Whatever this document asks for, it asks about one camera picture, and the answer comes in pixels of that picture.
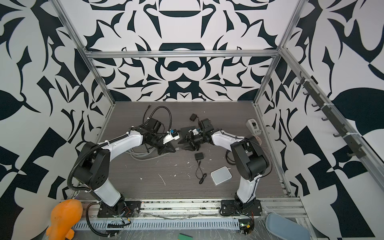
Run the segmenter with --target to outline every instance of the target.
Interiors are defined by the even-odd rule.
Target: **gray table surface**
[[[157,107],[166,106],[172,113],[172,129],[197,126],[197,121],[189,121],[192,113],[198,115],[200,120],[209,118],[214,128],[238,135],[249,136],[250,132],[245,126],[248,119],[256,118],[255,110],[249,101],[244,102],[117,102],[111,118],[103,133],[102,140],[113,139],[123,135],[134,125],[141,124],[144,111],[152,104],[147,116]],[[169,125],[169,115],[165,109],[159,109],[153,118]],[[263,135],[262,146],[268,150]],[[143,146],[135,148],[142,151]],[[199,152],[204,153],[201,168],[207,177],[203,184],[195,176],[197,163],[194,154],[197,153],[179,150],[154,160],[137,161],[129,154],[123,153],[111,161],[109,179],[114,187],[126,198],[133,199],[168,199],[168,198],[226,198],[233,197],[238,189],[240,175],[235,166],[227,164],[225,160],[226,149],[204,143]],[[215,186],[210,173],[223,166],[227,166],[232,178]],[[275,169],[263,178],[256,191],[257,197],[283,197]],[[90,194],[83,191],[78,199],[93,199]]]

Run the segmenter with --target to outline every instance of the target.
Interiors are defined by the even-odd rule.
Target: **green object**
[[[189,236],[185,236],[185,235],[182,235],[182,234],[179,234],[179,236],[177,237],[178,240],[193,240],[193,238],[189,237]]]

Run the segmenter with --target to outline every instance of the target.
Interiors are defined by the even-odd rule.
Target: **wall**
[[[310,0],[288,50],[383,157],[382,1]],[[381,239],[384,193],[281,60],[259,102],[293,194],[324,239]]]
[[[62,1],[90,51],[276,49],[296,3]],[[99,61],[117,101],[253,100],[270,64],[270,58],[250,57]]]
[[[32,239],[110,104],[46,0],[0,3],[0,232]]]

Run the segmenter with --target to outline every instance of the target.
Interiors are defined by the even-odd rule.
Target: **black mounting plate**
[[[140,208],[141,208],[141,201],[125,201],[125,205],[131,210],[125,211],[124,217],[131,217],[135,210],[139,213]],[[99,209],[99,212],[97,214],[98,218],[105,218],[105,217],[113,217],[110,212],[108,212],[107,208],[102,208],[101,210]]]
[[[231,216],[238,216],[239,214],[233,214],[233,211],[235,210],[235,200],[221,200],[221,212],[223,215],[231,215]],[[248,216],[251,216],[253,212],[254,216],[261,216],[262,212],[262,206],[260,203],[260,200],[254,199],[253,201],[247,203],[247,207],[242,209],[242,213]]]

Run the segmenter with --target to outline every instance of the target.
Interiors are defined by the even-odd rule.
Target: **orange stuffed animal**
[[[77,199],[68,199],[59,203],[51,212],[51,226],[46,234],[49,240],[71,240],[74,235],[73,227],[81,219],[83,206]]]

